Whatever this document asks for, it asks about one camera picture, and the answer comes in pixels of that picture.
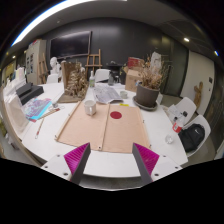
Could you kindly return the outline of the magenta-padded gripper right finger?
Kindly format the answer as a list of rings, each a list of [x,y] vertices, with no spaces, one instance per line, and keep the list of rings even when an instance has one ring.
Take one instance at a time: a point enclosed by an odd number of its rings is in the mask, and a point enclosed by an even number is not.
[[[181,166],[168,156],[159,155],[137,143],[134,143],[132,146],[132,154],[136,160],[144,185],[181,170]]]

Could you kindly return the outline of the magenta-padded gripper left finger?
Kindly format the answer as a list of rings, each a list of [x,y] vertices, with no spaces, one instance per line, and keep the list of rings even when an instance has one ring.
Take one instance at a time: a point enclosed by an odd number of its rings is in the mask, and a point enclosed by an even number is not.
[[[90,144],[85,143],[65,155],[55,155],[42,166],[42,169],[78,185],[90,153]]]

